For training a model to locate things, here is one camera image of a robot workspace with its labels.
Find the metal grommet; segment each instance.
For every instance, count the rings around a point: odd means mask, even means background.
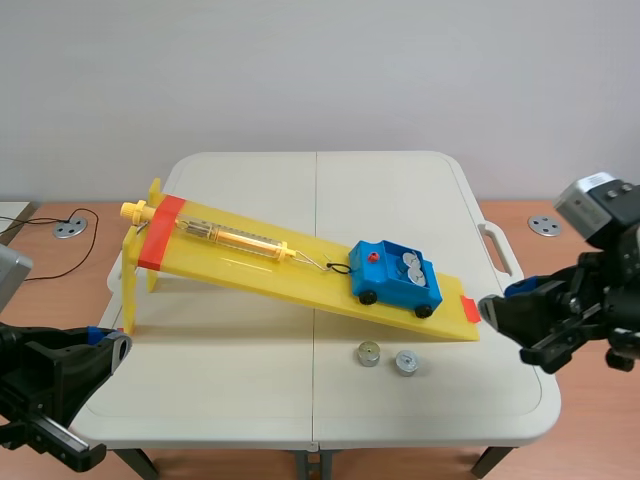
[[[71,238],[84,232],[87,228],[87,219],[84,217],[73,217],[68,222],[56,223],[53,227],[53,235],[56,238]]]
[[[380,361],[380,347],[375,342],[362,342],[357,353],[358,360],[365,367],[375,367]]]
[[[560,222],[548,215],[536,215],[529,218],[528,223],[531,230],[544,237],[555,237],[562,233]]]
[[[416,373],[418,366],[418,356],[411,350],[402,350],[396,355],[396,367],[403,377]]]

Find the black wheel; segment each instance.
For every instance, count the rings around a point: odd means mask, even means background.
[[[419,307],[416,307],[414,311],[416,312],[416,317],[418,318],[428,318],[433,315],[433,308],[431,308],[429,305],[420,305]]]
[[[378,295],[373,290],[365,290],[358,295],[358,299],[363,305],[373,305],[378,301]]]

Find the wooden desk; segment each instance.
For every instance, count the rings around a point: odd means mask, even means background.
[[[97,324],[110,292],[106,276],[120,249],[127,225],[118,216],[120,204],[90,204],[100,215],[94,252],[77,271],[57,280],[25,284],[2,312],[13,325],[58,328]],[[45,205],[35,216],[65,217],[87,205]],[[561,222],[565,231],[555,238],[538,236],[526,220],[534,214],[554,214],[549,202],[484,202],[485,217],[507,234],[525,275],[550,273],[575,262],[585,250],[582,239]],[[90,228],[94,220],[87,214]],[[62,272],[75,265],[91,242],[91,232],[70,240],[53,237],[50,225],[26,226],[11,247],[34,260],[33,275]],[[560,371],[563,413],[549,435],[510,454],[487,478],[501,479],[635,479],[634,455],[640,452],[640,382],[638,371],[623,374],[604,363],[606,345],[590,343]],[[481,449],[353,450],[335,457],[336,480],[434,479],[468,480]],[[163,478],[294,479],[293,458],[287,453],[252,451],[158,450],[148,452]],[[74,478],[48,455],[30,449],[0,450],[0,477],[16,479]],[[84,474],[87,480],[138,477],[115,455]]]

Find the white folding table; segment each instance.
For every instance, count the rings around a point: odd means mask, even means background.
[[[345,245],[414,246],[476,301],[522,278],[459,165],[439,153],[201,153],[174,167],[164,191]],[[483,234],[510,274],[494,268]],[[488,445],[482,477],[560,412],[555,378],[522,364],[485,322],[479,342],[427,341],[186,279],[163,276],[152,294],[138,283],[134,348],[72,428],[147,478],[140,449],[150,447],[319,451],[329,478],[335,450]],[[108,284],[100,326],[110,328],[121,321],[119,261]],[[364,340],[381,346],[374,368],[354,355]],[[420,357],[413,377],[390,364],[403,349]],[[306,455],[296,458],[306,470]]]

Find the yellow ramp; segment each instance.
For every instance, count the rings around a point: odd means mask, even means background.
[[[320,264],[327,262],[325,255],[332,262],[349,263],[351,247],[189,201],[184,204],[180,213],[286,241],[289,248],[305,253]],[[130,243],[123,249],[129,257],[125,262],[137,263],[147,231],[148,228],[131,236],[133,238],[129,237]],[[375,242],[381,239],[366,240]],[[334,271],[323,272],[313,265],[289,258],[277,262],[271,258],[212,244],[179,229],[174,229],[171,234],[160,270],[443,339],[478,339],[476,326],[467,320],[460,301],[461,295],[464,295],[460,281],[441,273],[437,277],[443,302],[430,318],[419,319],[413,312],[401,308],[381,303],[370,306],[360,304],[351,293],[349,275]]]

